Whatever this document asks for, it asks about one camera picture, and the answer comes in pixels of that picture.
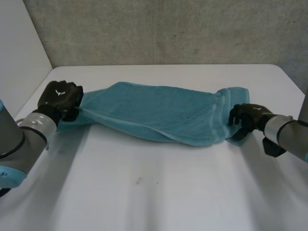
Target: table surface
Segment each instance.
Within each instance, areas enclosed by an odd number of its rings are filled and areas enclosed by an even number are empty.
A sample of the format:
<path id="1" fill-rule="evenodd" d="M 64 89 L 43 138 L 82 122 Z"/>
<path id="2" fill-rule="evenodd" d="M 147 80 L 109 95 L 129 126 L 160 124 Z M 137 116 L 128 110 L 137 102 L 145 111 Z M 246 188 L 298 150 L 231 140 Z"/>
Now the table surface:
<path id="1" fill-rule="evenodd" d="M 84 91 L 119 81 L 216 92 L 248 88 L 252 103 L 297 118 L 304 94 L 274 65 L 78 66 L 54 69 L 19 112 L 25 117 L 52 80 Z M 23 184 L 0 200 L 6 231 L 305 231 L 308 164 L 266 156 L 255 131 L 243 147 L 196 148 L 144 141 L 101 125 L 60 133 Z"/>

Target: robotic hand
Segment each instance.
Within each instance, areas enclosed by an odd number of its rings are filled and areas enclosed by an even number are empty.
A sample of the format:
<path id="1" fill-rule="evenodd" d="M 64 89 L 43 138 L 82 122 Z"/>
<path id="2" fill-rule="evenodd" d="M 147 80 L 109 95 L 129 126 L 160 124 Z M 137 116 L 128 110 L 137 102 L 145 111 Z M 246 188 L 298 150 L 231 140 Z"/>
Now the robotic hand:
<path id="1" fill-rule="evenodd" d="M 83 97 L 74 83 L 50 82 L 37 110 L 17 126 L 0 101 L 0 196 L 4 189 L 18 187 L 57 130 L 60 120 L 76 120 Z"/>
<path id="2" fill-rule="evenodd" d="M 235 105 L 230 111 L 229 125 L 239 124 L 242 128 L 233 136 L 239 141 L 255 129 L 262 131 L 264 151 L 278 157 L 286 151 L 308 162 L 308 97 L 306 96 L 299 120 L 291 116 L 275 115 L 257 104 Z"/>

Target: gray concrete wall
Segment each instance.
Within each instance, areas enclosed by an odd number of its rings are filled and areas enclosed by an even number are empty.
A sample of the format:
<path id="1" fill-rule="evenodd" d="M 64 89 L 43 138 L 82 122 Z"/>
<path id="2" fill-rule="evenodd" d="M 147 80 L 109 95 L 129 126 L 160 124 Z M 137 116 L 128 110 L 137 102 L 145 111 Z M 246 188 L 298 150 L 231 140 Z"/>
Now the gray concrete wall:
<path id="1" fill-rule="evenodd" d="M 307 0 L 24 3 L 53 67 L 276 64 L 308 86 Z"/>

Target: blue towel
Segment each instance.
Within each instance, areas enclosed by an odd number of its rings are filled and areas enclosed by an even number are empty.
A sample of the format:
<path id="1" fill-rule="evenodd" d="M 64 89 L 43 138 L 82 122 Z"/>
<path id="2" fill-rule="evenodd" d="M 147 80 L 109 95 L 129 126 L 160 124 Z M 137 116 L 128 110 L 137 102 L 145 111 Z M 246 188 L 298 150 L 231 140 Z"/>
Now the blue towel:
<path id="1" fill-rule="evenodd" d="M 208 146 L 234 135 L 230 110 L 249 103 L 247 89 L 221 89 L 215 94 L 175 87 L 118 82 L 84 94 L 76 121 L 61 121 L 58 130 L 100 123 L 146 140 Z"/>

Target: black robotic glove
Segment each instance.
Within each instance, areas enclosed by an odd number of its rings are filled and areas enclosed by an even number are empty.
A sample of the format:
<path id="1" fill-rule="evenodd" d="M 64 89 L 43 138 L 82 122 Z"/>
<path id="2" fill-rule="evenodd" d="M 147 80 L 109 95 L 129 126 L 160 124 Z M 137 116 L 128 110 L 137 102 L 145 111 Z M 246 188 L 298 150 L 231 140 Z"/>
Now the black robotic glove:
<path id="1" fill-rule="evenodd" d="M 50 82 L 38 101 L 38 109 L 34 112 L 50 117 L 56 125 L 60 119 L 75 121 L 79 115 L 78 107 L 83 97 L 82 86 L 66 81 Z"/>
<path id="2" fill-rule="evenodd" d="M 232 136 L 232 139 L 240 141 L 255 129 L 264 133 L 266 123 L 274 116 L 276 115 L 261 105 L 250 103 L 235 105 L 230 111 L 229 126 L 232 126 L 233 123 L 238 125 L 241 122 L 242 128 Z M 266 137 L 263 139 L 263 147 L 265 153 L 273 157 L 278 157 L 286 152 L 286 150 Z"/>

